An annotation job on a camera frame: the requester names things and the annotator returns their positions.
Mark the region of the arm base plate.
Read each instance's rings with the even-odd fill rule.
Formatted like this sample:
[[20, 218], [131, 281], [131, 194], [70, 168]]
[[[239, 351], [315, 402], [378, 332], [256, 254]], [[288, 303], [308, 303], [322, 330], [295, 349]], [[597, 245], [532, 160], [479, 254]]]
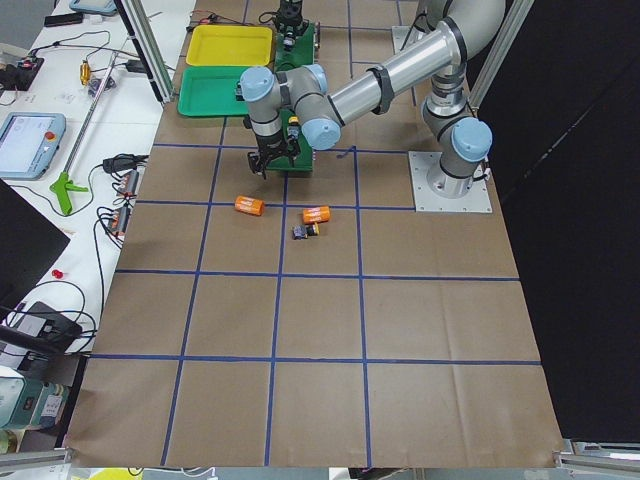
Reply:
[[482, 167], [478, 166], [469, 178], [457, 179], [441, 169], [440, 157], [440, 152], [408, 152], [415, 211], [491, 214], [493, 209]]

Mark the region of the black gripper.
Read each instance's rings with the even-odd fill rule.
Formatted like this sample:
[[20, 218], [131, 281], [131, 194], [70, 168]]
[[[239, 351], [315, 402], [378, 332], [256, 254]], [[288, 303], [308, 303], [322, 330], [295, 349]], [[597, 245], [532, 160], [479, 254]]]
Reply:
[[300, 154], [300, 145], [297, 141], [288, 141], [282, 130], [269, 136], [256, 135], [256, 141], [258, 151], [247, 154], [252, 173], [265, 179], [267, 166], [281, 157], [288, 159], [290, 167], [295, 166], [295, 161]]
[[277, 30], [282, 36], [284, 50], [292, 50], [296, 40], [306, 32], [306, 20], [301, 16], [285, 17], [277, 15]]

